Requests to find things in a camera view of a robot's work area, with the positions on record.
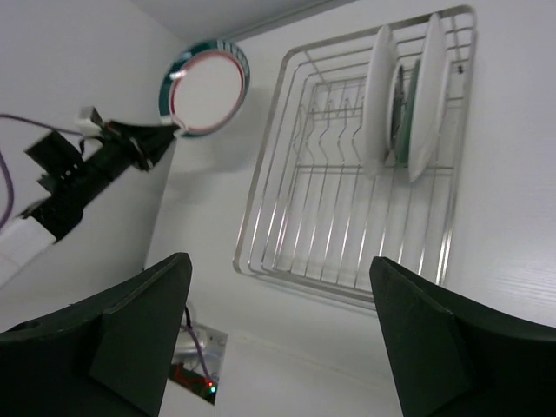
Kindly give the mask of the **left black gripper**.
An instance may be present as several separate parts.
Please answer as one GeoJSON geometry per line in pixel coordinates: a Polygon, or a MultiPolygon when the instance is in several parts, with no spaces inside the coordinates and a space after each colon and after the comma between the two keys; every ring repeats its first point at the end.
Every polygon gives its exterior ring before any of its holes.
{"type": "Polygon", "coordinates": [[[58,131],[25,150],[43,174],[37,181],[50,196],[24,210],[52,234],[57,242],[75,228],[84,209],[132,165],[152,170],[162,159],[179,128],[168,125],[133,125],[111,121],[95,136],[101,147],[88,159],[58,131]]]}

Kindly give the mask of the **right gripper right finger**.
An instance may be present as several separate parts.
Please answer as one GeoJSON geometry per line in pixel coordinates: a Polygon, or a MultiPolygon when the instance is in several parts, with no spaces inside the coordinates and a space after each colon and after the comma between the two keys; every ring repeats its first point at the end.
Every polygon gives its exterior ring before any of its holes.
{"type": "Polygon", "coordinates": [[[406,416],[553,416],[555,330],[372,261],[374,305],[406,416]]]}

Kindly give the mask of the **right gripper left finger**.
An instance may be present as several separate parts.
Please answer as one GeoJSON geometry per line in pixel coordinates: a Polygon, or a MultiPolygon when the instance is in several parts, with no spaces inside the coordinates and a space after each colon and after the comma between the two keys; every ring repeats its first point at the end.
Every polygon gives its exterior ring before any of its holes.
{"type": "Polygon", "coordinates": [[[140,274],[1,334],[3,416],[157,416],[192,263],[140,274]]]}

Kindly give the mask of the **green-rimmed white plate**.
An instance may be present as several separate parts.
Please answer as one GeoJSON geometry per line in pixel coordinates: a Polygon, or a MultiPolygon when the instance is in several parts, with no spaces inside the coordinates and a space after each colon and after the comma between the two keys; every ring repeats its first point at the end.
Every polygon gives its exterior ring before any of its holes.
{"type": "Polygon", "coordinates": [[[387,158],[388,103],[397,60],[398,52],[392,30],[388,25],[383,25],[371,51],[363,103],[361,163],[369,179],[376,177],[387,158]]]}
{"type": "Polygon", "coordinates": [[[248,93],[247,56],[234,42],[209,39],[191,45],[169,66],[159,89],[161,122],[183,137],[211,135],[239,111],[248,93]]]}

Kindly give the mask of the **white plate with dark rim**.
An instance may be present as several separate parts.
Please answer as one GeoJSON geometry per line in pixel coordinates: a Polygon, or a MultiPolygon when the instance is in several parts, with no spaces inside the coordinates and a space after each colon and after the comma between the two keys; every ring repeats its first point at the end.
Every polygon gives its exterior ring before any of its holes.
{"type": "Polygon", "coordinates": [[[415,182],[427,167],[440,138],[446,106],[449,57],[440,15],[430,16],[414,96],[408,175],[415,182]]]}

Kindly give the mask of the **blue patterned green plate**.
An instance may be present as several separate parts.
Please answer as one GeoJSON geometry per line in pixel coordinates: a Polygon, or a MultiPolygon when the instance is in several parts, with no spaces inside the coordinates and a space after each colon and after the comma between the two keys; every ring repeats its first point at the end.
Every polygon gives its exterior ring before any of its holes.
{"type": "Polygon", "coordinates": [[[404,88],[404,71],[401,65],[395,78],[391,121],[391,147],[394,151],[395,161],[400,166],[407,166],[409,161],[409,144],[419,73],[420,59],[417,59],[411,70],[407,89],[404,88]]]}

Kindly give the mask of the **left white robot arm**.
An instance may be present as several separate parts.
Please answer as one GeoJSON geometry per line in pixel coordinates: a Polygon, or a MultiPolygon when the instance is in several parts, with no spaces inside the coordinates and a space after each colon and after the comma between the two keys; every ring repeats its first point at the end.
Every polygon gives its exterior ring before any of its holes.
{"type": "Polygon", "coordinates": [[[85,208],[127,169],[152,170],[178,131],[175,124],[110,121],[93,136],[101,147],[87,159],[58,129],[28,148],[26,154],[44,170],[38,182],[50,195],[26,208],[1,232],[1,284],[66,237],[85,208]]]}

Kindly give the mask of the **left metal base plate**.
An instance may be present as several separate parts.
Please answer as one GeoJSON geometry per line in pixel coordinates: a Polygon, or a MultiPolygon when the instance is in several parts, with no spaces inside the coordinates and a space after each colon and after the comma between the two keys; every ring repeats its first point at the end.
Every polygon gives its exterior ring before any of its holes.
{"type": "MultiPolygon", "coordinates": [[[[193,323],[193,333],[202,353],[205,368],[213,380],[219,379],[225,355],[228,335],[215,328],[193,323]]],[[[184,369],[204,376],[201,359],[196,344],[185,329],[178,334],[175,351],[171,361],[173,365],[181,364],[184,369]]]]}

